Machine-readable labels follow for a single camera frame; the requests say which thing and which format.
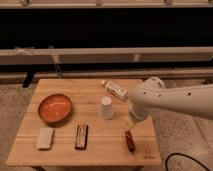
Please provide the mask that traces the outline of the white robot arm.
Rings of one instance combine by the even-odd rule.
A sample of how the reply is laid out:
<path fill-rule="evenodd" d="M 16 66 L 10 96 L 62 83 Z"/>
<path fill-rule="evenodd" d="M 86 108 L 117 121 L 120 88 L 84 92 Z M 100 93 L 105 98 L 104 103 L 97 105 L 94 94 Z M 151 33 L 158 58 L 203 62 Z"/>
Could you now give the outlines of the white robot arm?
<path fill-rule="evenodd" d="M 128 99 L 128 130 L 158 109 L 213 120 L 213 84 L 167 88 L 160 78 L 150 77 L 134 87 Z"/>

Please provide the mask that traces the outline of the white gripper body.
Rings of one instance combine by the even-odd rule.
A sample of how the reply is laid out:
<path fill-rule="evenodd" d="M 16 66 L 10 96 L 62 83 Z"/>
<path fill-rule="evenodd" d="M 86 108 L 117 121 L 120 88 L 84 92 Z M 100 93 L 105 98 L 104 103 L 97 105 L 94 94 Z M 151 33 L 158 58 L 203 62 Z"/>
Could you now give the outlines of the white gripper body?
<path fill-rule="evenodd" d="M 134 115 L 129 112 L 126 117 L 126 129 L 131 130 L 137 123 L 142 122 L 144 119 L 144 115 Z"/>

